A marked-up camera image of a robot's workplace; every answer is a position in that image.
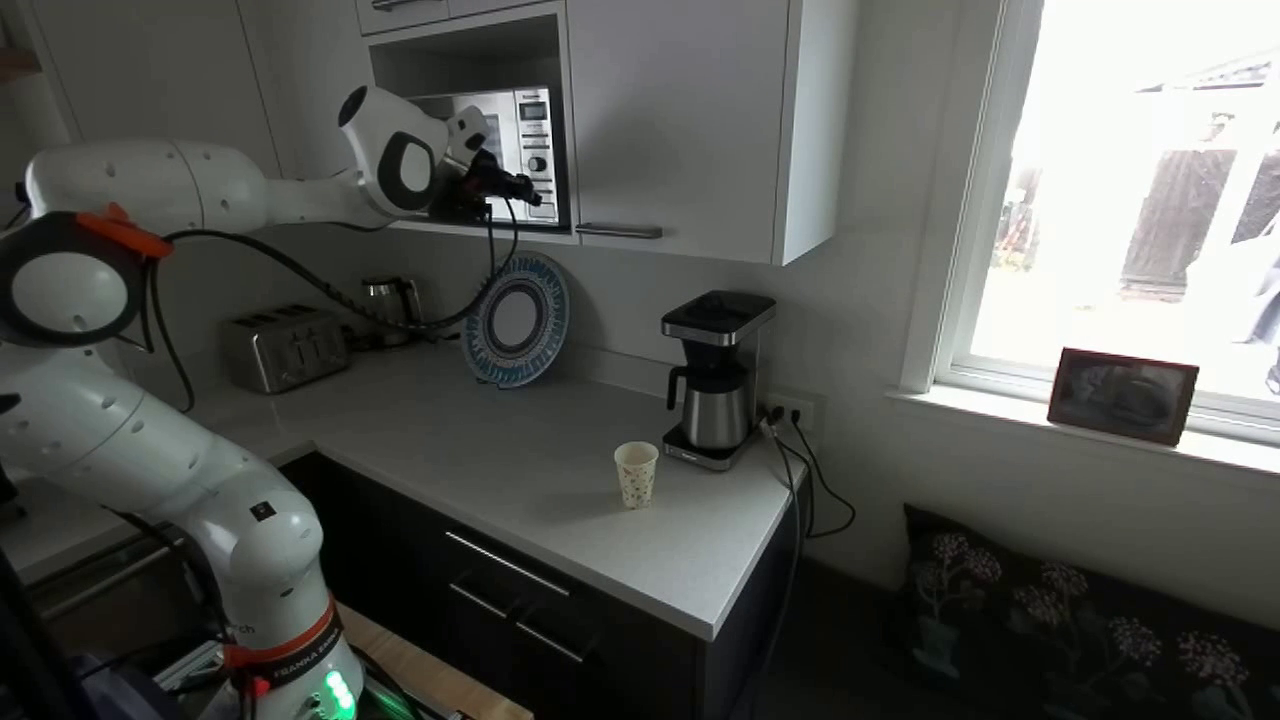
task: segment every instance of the white cup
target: white cup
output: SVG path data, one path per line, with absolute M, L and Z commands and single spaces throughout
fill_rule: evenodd
M 625 507 L 644 507 L 651 499 L 656 461 L 659 461 L 659 448 L 644 442 L 628 442 L 613 452 Z

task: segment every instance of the cushion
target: cushion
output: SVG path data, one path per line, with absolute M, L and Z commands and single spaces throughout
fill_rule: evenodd
M 1280 720 L 1280 632 L 907 505 L 897 661 L 995 718 Z

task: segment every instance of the dark cabinet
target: dark cabinet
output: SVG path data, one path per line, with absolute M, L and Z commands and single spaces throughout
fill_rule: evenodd
M 793 513 L 708 645 L 329 458 L 282 464 L 323 524 L 323 577 L 355 614 L 549 720 L 744 718 L 775 630 Z

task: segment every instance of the plate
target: plate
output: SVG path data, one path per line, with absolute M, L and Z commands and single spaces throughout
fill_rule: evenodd
M 462 327 L 462 359 L 481 384 L 540 380 L 568 339 L 568 280 L 549 257 L 517 257 Z

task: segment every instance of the toaster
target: toaster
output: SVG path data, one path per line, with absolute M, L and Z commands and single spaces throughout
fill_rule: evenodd
M 226 322 L 224 359 L 241 389 L 263 397 L 352 369 L 338 322 L 307 305 Z

